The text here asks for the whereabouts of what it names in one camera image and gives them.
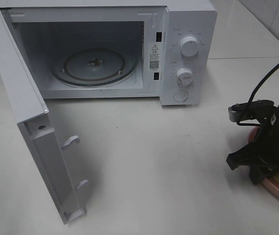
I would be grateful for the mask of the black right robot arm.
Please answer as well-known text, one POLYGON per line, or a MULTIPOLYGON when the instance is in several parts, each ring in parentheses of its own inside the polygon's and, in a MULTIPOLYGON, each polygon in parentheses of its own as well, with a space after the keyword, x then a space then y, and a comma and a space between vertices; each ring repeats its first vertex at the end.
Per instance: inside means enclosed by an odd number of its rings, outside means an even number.
POLYGON ((238 124, 257 120, 253 140, 227 157, 227 164, 234 170, 249 166, 249 178, 260 184, 265 178, 279 172, 279 105, 271 100, 234 104, 228 108, 229 119, 238 124))

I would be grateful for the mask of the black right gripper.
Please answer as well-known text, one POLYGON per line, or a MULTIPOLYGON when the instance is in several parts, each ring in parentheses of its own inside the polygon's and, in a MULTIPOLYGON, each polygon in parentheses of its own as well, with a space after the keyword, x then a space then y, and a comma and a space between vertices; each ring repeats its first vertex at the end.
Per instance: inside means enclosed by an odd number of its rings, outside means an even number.
POLYGON ((249 178, 259 185, 279 171, 279 107, 255 108, 252 116, 260 123, 253 143, 228 154, 226 162, 231 170, 250 166, 249 178))

